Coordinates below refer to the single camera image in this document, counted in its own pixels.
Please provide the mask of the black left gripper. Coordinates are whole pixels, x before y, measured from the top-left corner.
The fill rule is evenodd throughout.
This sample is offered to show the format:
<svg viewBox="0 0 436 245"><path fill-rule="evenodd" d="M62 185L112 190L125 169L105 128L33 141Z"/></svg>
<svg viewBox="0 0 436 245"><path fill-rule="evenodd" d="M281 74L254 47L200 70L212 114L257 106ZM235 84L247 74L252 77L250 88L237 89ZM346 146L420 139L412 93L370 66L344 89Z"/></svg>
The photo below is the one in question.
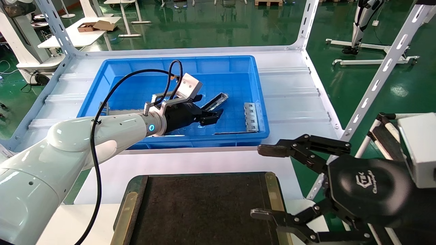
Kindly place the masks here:
<svg viewBox="0 0 436 245"><path fill-rule="evenodd" d="M216 124L220 119L224 109L202 110L194 103L178 103L166 108L165 118L167 127L165 133L188 127L195 122L202 127Z"/></svg>

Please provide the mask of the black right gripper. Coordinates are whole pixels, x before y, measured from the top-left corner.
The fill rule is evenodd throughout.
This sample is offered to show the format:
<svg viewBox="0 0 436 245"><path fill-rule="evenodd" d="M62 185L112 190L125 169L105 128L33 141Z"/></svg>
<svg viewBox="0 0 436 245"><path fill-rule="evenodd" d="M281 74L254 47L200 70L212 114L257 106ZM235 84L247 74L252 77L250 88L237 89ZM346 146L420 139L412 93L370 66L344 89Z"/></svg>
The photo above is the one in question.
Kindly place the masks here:
<svg viewBox="0 0 436 245"><path fill-rule="evenodd" d="M328 167L321 152L340 156ZM332 199L324 199L292 215L284 211L254 208L255 219L274 222L279 232L294 234L305 244L366 244L372 234L364 223L396 226L403 222L414 182L404 163L374 158L360 159L350 154L351 144L317 135L301 135L294 140L280 139L274 145L260 144L264 157L292 157L318 174L327 174ZM353 230L315 232L308 224L332 213Z"/></svg>

